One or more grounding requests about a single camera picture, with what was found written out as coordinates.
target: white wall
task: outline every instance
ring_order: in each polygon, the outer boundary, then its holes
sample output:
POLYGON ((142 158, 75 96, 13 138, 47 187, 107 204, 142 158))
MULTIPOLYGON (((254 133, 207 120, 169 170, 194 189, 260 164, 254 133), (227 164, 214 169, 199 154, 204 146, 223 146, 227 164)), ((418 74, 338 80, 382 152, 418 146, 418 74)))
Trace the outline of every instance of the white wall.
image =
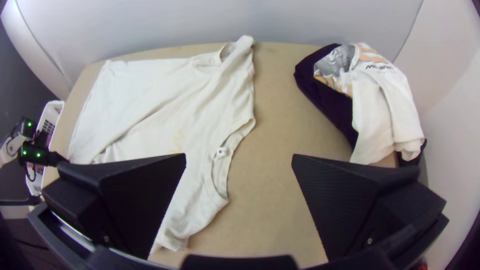
POLYGON ((86 64, 188 44, 363 41, 399 53, 422 0, 11 0, 69 86, 86 64))
POLYGON ((480 49, 451 91, 422 117, 428 138, 429 187, 447 200, 450 219, 428 251, 431 269, 444 269, 480 210, 480 49))
POLYGON ((37 43, 15 0, 6 2, 1 12, 1 22, 15 49, 33 73, 55 96, 67 100, 70 94, 67 80, 37 43))
POLYGON ((429 187, 449 224, 427 252, 444 269, 480 209, 480 17, 471 0, 425 0, 394 62, 408 77, 428 145, 429 187))
POLYGON ((454 86, 480 48, 480 19, 472 0, 424 0, 394 64, 408 77, 418 113, 454 86))

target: folded clothing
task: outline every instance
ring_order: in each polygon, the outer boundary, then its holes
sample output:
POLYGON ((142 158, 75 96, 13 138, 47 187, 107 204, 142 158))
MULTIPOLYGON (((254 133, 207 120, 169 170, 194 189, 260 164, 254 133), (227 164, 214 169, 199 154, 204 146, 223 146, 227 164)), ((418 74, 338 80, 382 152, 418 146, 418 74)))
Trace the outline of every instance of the folded clothing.
POLYGON ((420 154, 424 135, 407 78, 368 45, 324 47, 302 60, 294 76, 354 146, 351 162, 375 163, 393 151, 405 161, 420 154))

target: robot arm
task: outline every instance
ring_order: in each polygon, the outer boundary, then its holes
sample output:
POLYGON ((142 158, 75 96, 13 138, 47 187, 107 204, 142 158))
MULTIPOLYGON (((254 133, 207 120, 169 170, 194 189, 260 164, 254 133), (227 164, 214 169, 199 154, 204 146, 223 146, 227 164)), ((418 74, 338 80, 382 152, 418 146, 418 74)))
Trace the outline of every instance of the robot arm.
POLYGON ((8 136, 0 148, 0 168, 17 158, 17 152, 27 138, 21 134, 12 138, 8 136))

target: beige table surface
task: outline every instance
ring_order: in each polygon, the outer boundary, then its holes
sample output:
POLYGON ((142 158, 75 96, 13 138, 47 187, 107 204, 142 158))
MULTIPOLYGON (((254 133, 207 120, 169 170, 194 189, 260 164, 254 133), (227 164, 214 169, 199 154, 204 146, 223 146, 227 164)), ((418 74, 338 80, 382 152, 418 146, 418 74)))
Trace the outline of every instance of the beige table surface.
MULTIPOLYGON (((191 57, 217 51, 223 43, 179 46, 128 54, 114 60, 191 57)), ((179 267, 187 254, 258 257, 290 254, 301 268, 328 261, 315 224, 291 168, 292 154, 348 161, 347 140, 303 95, 295 65, 318 50, 315 45, 259 42, 253 48, 256 126, 240 143, 228 174, 229 204, 186 250, 165 248, 150 261, 179 267)), ((87 66, 65 103, 50 150, 66 155, 74 125, 104 61, 87 66)), ((393 167, 390 155, 380 166, 393 167)), ((58 177, 45 171, 42 186, 58 177)))

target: white t-shirt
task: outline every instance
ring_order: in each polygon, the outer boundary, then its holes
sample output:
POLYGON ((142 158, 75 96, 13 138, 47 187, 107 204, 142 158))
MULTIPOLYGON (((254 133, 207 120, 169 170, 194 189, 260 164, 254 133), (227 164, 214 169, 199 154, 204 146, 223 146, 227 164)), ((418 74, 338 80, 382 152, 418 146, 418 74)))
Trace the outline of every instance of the white t-shirt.
POLYGON ((407 77, 376 50, 338 46, 315 63, 313 76, 352 98, 358 139, 350 162, 379 162, 393 151, 405 161, 420 154, 424 133, 407 77))
POLYGON ((72 163, 186 154, 152 250, 185 247, 228 202, 232 154, 255 125, 253 43, 243 36, 191 58, 107 61, 98 75, 72 135, 72 163))

